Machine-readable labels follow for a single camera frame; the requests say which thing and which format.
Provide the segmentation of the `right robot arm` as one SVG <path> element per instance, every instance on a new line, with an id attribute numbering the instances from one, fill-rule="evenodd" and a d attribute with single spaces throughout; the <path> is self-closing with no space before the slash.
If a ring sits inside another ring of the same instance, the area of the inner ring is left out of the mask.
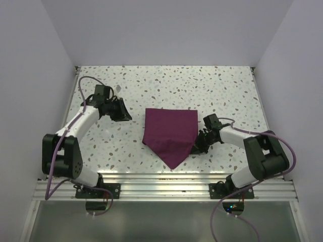
<path id="1" fill-rule="evenodd" d="M 192 155 L 207 153 L 215 143 L 231 144 L 245 151 L 247 166 L 226 177 L 216 188 L 231 198 L 238 197 L 243 188 L 287 171 L 290 161 L 278 137 L 272 131 L 251 132 L 234 127 L 234 120 L 210 114 L 204 119 L 191 149 Z"/>

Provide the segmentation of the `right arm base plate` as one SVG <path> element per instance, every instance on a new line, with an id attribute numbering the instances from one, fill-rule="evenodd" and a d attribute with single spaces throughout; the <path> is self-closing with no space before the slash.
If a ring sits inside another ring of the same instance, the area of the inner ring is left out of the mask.
<path id="1" fill-rule="evenodd" d="M 209 183 L 209 197 L 210 199 L 223 199 L 224 197 L 239 191 L 240 189 L 227 186 L 223 181 L 219 181 L 217 183 Z M 254 199 L 254 191 L 253 189 L 249 189 L 244 192 L 236 193 L 229 197 L 229 199 Z"/>

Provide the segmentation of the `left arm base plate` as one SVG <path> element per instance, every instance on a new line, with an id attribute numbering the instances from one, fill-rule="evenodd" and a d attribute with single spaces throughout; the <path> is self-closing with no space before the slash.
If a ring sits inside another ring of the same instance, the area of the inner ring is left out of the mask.
<path id="1" fill-rule="evenodd" d="M 81 185 L 74 185 L 73 188 L 76 189 L 76 199 L 119 199 L 121 193 L 120 183 L 103 183 L 101 188 L 86 188 Z"/>

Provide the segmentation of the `purple cloth drape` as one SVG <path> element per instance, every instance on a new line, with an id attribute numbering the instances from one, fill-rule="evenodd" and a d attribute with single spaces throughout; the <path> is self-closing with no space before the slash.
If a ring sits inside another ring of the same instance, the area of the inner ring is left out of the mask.
<path id="1" fill-rule="evenodd" d="M 142 143 L 170 169 L 177 168 L 190 155 L 197 135 L 197 110 L 145 110 Z"/>

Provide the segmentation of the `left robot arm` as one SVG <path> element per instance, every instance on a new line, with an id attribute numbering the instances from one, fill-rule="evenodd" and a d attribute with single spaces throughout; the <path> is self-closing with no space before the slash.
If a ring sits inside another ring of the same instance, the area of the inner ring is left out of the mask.
<path id="1" fill-rule="evenodd" d="M 124 101 L 113 88 L 96 85 L 94 93 L 84 98 L 76 115 L 55 134 L 42 139 L 42 172 L 48 175 L 47 187 L 53 177 L 63 177 L 86 185 L 94 198 L 101 197 L 105 186 L 99 182 L 99 173 L 83 167 L 80 142 L 88 130 L 103 116 L 114 122 L 130 121 Z"/>

